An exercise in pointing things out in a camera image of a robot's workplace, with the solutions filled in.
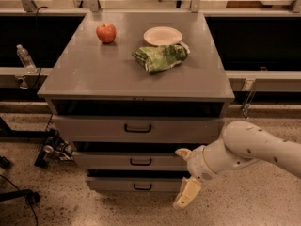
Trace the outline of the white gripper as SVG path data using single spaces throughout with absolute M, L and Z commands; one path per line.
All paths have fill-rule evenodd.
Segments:
M 183 209 L 200 192 L 201 181 L 211 181 L 216 177 L 217 172 L 214 171 L 213 162 L 215 152 L 207 146 L 200 146 L 192 152 L 180 148 L 175 151 L 175 154 L 187 160 L 187 170 L 193 176 L 182 179 L 180 192 L 173 202 L 175 209 Z

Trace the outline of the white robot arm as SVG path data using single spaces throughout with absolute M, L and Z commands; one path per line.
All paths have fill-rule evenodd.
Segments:
M 201 145 L 194 150 L 180 148 L 180 156 L 190 173 L 182 178 L 180 192 L 173 207 L 186 207 L 200 192 L 202 183 L 211 181 L 224 170 L 239 170 L 266 161 L 301 177 L 301 145 L 273 136 L 259 126 L 247 121 L 227 124 L 218 140 Z

